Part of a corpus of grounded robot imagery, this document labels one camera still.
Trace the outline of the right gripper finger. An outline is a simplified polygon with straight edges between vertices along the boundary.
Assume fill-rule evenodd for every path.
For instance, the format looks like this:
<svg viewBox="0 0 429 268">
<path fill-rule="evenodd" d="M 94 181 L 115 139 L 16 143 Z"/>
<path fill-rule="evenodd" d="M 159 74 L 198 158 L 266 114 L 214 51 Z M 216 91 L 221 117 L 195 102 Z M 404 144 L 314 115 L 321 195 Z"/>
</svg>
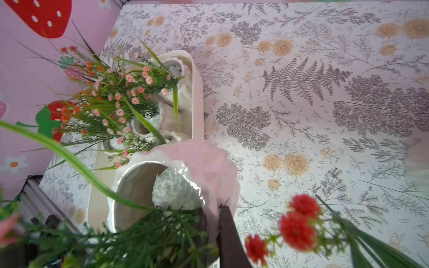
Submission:
<svg viewBox="0 0 429 268">
<path fill-rule="evenodd" d="M 218 245 L 221 268 L 252 268 L 241 243 L 231 210 L 220 205 Z"/>
</svg>

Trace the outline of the pink flower plant pot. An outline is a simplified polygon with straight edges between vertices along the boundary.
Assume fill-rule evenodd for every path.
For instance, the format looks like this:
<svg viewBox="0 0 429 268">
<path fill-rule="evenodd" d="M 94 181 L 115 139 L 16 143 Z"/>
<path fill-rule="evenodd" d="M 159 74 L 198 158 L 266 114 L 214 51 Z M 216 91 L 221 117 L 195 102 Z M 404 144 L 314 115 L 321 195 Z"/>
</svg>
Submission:
<svg viewBox="0 0 429 268">
<path fill-rule="evenodd" d="M 190 112 L 195 95 L 203 87 L 202 77 L 189 53 L 176 50 L 157 56 L 142 41 L 150 55 L 137 51 L 133 58 L 117 55 L 110 63 L 95 55 L 83 69 L 88 81 L 81 93 L 93 109 L 104 110 L 117 117 L 130 114 L 128 105 L 142 115 L 152 117 L 165 103 L 178 115 Z"/>
</svg>

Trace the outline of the pink potted plant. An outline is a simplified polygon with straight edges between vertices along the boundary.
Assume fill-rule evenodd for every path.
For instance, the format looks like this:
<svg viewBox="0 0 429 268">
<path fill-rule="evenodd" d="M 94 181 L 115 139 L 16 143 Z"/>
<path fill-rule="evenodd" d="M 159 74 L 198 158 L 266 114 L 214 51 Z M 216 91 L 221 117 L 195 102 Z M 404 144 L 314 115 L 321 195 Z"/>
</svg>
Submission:
<svg viewBox="0 0 429 268">
<path fill-rule="evenodd" d="M 99 145 L 116 168 L 127 164 L 135 152 L 191 138 L 183 132 L 183 117 L 161 99 L 115 93 L 79 100 L 87 107 L 84 115 L 69 123 L 67 134 L 78 135 L 80 143 Z"/>
</svg>

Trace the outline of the orange flower potted plant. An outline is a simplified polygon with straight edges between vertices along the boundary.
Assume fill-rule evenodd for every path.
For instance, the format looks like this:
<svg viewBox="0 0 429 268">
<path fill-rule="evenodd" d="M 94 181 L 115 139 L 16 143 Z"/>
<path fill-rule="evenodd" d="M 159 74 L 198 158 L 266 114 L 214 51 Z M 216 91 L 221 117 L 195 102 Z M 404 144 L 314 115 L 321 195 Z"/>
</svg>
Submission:
<svg viewBox="0 0 429 268">
<path fill-rule="evenodd" d="M 108 64 L 91 47 L 76 23 L 72 21 L 71 24 L 78 36 L 71 39 L 73 45 L 58 49 L 58 59 L 47 58 L 22 42 L 18 42 L 31 52 L 35 59 L 41 59 L 61 69 L 65 78 L 77 87 L 71 93 L 59 93 L 50 89 L 58 100 L 42 106 L 35 116 L 36 124 L 16 123 L 23 128 L 36 128 L 38 134 L 57 142 L 61 142 L 63 135 L 70 132 L 69 123 L 84 115 L 83 109 L 87 106 L 81 105 L 79 98 L 91 94 L 96 85 L 97 76 L 108 68 Z"/>
</svg>

